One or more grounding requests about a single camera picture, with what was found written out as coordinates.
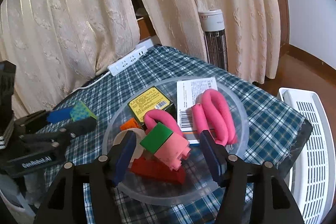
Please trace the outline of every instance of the pink toy block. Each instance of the pink toy block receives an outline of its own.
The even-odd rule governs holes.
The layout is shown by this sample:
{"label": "pink toy block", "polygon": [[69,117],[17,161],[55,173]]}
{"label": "pink toy block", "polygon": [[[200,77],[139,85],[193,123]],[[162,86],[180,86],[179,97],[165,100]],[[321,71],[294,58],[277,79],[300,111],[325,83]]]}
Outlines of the pink toy block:
{"label": "pink toy block", "polygon": [[170,170],[177,171],[181,167],[181,158],[186,160],[190,151],[189,141],[173,132],[154,156],[167,165]]}

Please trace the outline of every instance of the blue plaid tablecloth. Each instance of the blue plaid tablecloth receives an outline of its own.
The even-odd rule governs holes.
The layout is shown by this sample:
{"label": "blue plaid tablecloth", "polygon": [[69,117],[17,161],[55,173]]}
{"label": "blue plaid tablecloth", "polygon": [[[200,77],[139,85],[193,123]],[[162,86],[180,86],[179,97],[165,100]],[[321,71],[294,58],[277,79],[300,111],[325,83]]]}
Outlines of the blue plaid tablecloth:
{"label": "blue plaid tablecloth", "polygon": [[[105,77],[94,86],[79,90],[56,109],[74,105],[82,100],[98,116],[94,132],[79,136],[67,148],[66,158],[75,165],[92,162],[102,154],[101,145],[108,122],[119,107],[137,91],[163,79],[178,76],[216,77],[242,101],[249,119],[250,137],[245,161],[261,164],[265,160],[279,165],[289,154],[304,117],[262,89],[197,58],[171,47],[157,46],[137,63],[117,76]],[[69,121],[50,124],[42,132],[56,131]],[[61,165],[46,170],[49,186]],[[88,223],[94,223],[88,187],[84,187]],[[141,203],[115,189],[123,223],[211,223],[215,219],[223,197],[218,188],[208,196],[190,204],[155,206]],[[252,198],[248,187],[246,201]]]}

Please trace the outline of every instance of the green toy block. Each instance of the green toy block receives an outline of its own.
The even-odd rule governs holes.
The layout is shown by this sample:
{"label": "green toy block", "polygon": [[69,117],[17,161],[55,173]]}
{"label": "green toy block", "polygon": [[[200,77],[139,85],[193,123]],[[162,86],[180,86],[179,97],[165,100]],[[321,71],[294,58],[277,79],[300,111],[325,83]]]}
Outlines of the green toy block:
{"label": "green toy block", "polygon": [[148,133],[140,144],[149,152],[154,154],[165,141],[172,135],[173,131],[164,124],[158,122],[157,125]]}
{"label": "green toy block", "polygon": [[91,112],[91,110],[79,100],[70,111],[70,116],[74,122],[83,120],[88,117],[97,119],[97,116]]}

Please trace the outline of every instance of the white cable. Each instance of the white cable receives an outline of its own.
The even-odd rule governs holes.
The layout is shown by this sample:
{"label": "white cable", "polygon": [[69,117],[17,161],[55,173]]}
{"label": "white cable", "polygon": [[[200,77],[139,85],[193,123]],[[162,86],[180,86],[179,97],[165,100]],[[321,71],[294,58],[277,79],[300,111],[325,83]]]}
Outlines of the white cable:
{"label": "white cable", "polygon": [[98,83],[101,79],[105,78],[106,76],[108,76],[111,72],[108,71],[107,73],[105,73],[102,77],[100,77],[99,79],[97,79],[95,82],[91,83],[90,85],[87,86],[83,86],[81,88],[76,88],[73,92],[71,92],[71,94],[73,94],[76,90],[84,90],[84,89],[88,89],[89,87],[93,86],[94,84]]}

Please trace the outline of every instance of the white card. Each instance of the white card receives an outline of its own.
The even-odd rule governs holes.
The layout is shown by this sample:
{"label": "white card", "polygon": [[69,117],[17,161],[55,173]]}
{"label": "white card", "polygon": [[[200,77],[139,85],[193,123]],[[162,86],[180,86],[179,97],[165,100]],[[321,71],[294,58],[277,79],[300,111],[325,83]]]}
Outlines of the white card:
{"label": "white card", "polygon": [[177,124],[190,144],[198,144],[198,134],[193,126],[191,107],[200,103],[200,95],[207,89],[218,90],[216,78],[199,78],[178,81],[177,88]]}

